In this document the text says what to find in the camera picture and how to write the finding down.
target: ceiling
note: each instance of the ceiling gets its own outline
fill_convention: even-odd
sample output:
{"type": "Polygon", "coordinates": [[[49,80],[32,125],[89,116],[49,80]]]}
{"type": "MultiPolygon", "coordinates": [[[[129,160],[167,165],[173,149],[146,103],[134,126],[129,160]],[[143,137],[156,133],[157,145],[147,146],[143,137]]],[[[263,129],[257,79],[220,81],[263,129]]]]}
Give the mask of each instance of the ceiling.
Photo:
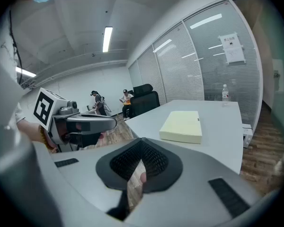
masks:
{"type": "Polygon", "coordinates": [[[19,2],[12,22],[23,68],[35,84],[78,68],[126,64],[130,51],[179,0],[50,0],[19,2]],[[103,33],[112,26],[109,52],[103,33]]]}

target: black mesh pad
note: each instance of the black mesh pad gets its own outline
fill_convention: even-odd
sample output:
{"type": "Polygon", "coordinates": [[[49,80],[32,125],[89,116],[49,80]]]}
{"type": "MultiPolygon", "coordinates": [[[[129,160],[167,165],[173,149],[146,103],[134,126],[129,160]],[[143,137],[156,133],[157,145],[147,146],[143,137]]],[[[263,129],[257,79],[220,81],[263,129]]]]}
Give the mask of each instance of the black mesh pad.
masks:
{"type": "Polygon", "coordinates": [[[145,193],[168,189],[183,170],[177,155],[143,138],[103,156],[96,164],[96,172],[107,187],[126,190],[140,160],[146,169],[145,193]]]}

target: white table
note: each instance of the white table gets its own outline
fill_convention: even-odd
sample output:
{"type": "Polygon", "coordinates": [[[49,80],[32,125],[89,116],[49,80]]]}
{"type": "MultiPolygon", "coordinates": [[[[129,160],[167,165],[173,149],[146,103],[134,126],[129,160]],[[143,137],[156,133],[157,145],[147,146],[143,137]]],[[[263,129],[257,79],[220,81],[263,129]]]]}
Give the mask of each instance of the white table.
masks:
{"type": "Polygon", "coordinates": [[[85,114],[99,114],[96,108],[92,108],[85,112],[85,114]]]}
{"type": "Polygon", "coordinates": [[[134,136],[161,140],[197,150],[240,173],[243,156],[242,120],[237,102],[174,100],[126,121],[134,136]],[[159,130],[172,111],[198,111],[202,143],[161,140],[159,130]]]}

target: black rubber strip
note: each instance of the black rubber strip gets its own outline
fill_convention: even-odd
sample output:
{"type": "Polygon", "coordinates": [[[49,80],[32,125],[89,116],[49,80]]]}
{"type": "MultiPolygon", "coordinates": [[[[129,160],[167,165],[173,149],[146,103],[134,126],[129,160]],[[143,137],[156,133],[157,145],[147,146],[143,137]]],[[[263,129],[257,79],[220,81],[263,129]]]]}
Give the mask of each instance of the black rubber strip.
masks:
{"type": "Polygon", "coordinates": [[[208,181],[233,218],[249,209],[249,205],[222,178],[208,181]]]}
{"type": "Polygon", "coordinates": [[[127,191],[122,191],[118,206],[110,209],[107,214],[121,221],[125,220],[125,218],[130,214],[127,191]]]}
{"type": "Polygon", "coordinates": [[[57,167],[62,167],[62,166],[68,166],[68,165],[74,164],[76,162],[79,162],[79,161],[75,158],[71,158],[71,159],[67,159],[63,161],[56,161],[55,164],[57,167]]]}

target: bracelet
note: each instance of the bracelet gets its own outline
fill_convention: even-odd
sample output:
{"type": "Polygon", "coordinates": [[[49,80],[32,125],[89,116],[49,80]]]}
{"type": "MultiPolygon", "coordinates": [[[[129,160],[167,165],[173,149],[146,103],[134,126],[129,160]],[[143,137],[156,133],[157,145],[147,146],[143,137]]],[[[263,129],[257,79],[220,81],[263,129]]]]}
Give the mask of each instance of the bracelet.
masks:
{"type": "Polygon", "coordinates": [[[43,130],[44,130],[44,128],[40,125],[40,126],[39,126],[39,132],[40,132],[40,134],[41,134],[41,138],[42,138],[43,143],[45,144],[46,148],[48,148],[49,150],[53,150],[53,147],[51,147],[51,146],[48,144],[43,130]]]}

